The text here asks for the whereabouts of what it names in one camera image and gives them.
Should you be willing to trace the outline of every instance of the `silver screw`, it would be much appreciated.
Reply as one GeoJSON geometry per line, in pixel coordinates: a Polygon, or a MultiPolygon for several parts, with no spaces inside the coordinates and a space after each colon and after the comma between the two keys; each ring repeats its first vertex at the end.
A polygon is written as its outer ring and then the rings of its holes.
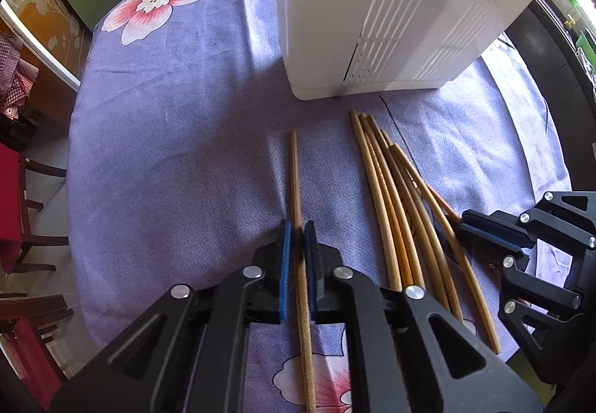
{"type": "Polygon", "coordinates": [[[333,270],[333,275],[343,280],[348,280],[354,276],[354,271],[350,267],[337,267],[333,270]]]}
{"type": "Polygon", "coordinates": [[[509,302],[507,302],[505,304],[505,307],[503,307],[503,310],[505,311],[505,314],[510,314],[515,309],[516,309],[516,303],[513,302],[513,300],[509,300],[509,302]]]}
{"type": "Polygon", "coordinates": [[[174,299],[185,299],[190,295],[190,288],[184,284],[174,285],[172,290],[170,290],[170,295],[174,299]]]}
{"type": "Polygon", "coordinates": [[[263,275],[263,270],[256,265],[250,265],[242,270],[242,275],[244,275],[246,278],[259,278],[261,275],[263,275]]]}
{"type": "Polygon", "coordinates": [[[406,288],[406,295],[414,300],[420,300],[424,297],[424,289],[418,285],[410,285],[406,288]]]}

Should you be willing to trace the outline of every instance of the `pink flower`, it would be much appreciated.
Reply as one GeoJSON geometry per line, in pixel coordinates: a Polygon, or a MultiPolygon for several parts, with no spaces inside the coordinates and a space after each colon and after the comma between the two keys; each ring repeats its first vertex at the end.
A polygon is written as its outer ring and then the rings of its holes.
{"type": "MultiPolygon", "coordinates": [[[[342,335],[343,354],[341,356],[312,355],[315,369],[317,413],[352,413],[350,367],[346,350],[346,331],[344,330],[342,335]]],[[[294,403],[294,405],[305,406],[301,357],[295,356],[284,362],[282,370],[273,377],[273,384],[286,401],[294,403]]]]}
{"type": "Polygon", "coordinates": [[[161,28],[172,14],[173,6],[184,6],[199,0],[127,0],[118,4],[105,18],[102,31],[114,31],[122,25],[122,45],[144,39],[161,28]]]}

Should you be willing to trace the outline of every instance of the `red chair cushion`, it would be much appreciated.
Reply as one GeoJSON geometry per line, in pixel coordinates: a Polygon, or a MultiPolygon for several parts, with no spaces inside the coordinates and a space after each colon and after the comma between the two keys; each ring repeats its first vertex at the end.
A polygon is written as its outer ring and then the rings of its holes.
{"type": "Polygon", "coordinates": [[[54,358],[27,319],[17,321],[13,334],[11,346],[27,373],[21,380],[29,393],[49,410],[52,398],[63,383],[50,363],[54,358]]]}
{"type": "Polygon", "coordinates": [[[0,144],[0,264],[11,273],[21,253],[19,153],[0,144]]]}

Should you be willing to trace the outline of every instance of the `purple tablecloth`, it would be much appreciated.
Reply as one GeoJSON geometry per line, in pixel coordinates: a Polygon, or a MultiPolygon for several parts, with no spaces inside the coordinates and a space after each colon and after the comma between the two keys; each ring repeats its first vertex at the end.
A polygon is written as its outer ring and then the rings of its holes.
{"type": "MultiPolygon", "coordinates": [[[[458,212],[516,214],[544,191],[570,189],[546,104],[517,51],[499,42],[440,90],[300,101],[279,53],[275,0],[128,1],[96,28],[70,133],[70,246],[101,344],[173,284],[217,284],[272,240],[288,208],[294,127],[305,220],[347,265],[386,284],[351,107],[373,114],[458,212]]],[[[530,271],[562,284],[569,264],[540,243],[530,271]]],[[[473,267],[506,359],[517,346],[496,317],[495,276],[473,267]]],[[[293,316],[252,327],[245,413],[303,411],[295,330],[293,316]]],[[[350,408],[342,330],[312,328],[319,412],[350,408]]]]}

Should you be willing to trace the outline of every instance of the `ventilation slot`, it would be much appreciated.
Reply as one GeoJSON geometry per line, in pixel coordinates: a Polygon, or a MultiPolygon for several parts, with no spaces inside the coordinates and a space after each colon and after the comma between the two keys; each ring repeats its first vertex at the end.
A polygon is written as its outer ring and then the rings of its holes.
{"type": "Polygon", "coordinates": [[[343,80],[375,82],[422,0],[372,0],[343,80]]]}
{"type": "Polygon", "coordinates": [[[449,67],[449,64],[457,60],[494,17],[495,11],[492,6],[479,3],[470,4],[454,28],[413,79],[417,81],[443,79],[443,72],[449,67]]]}

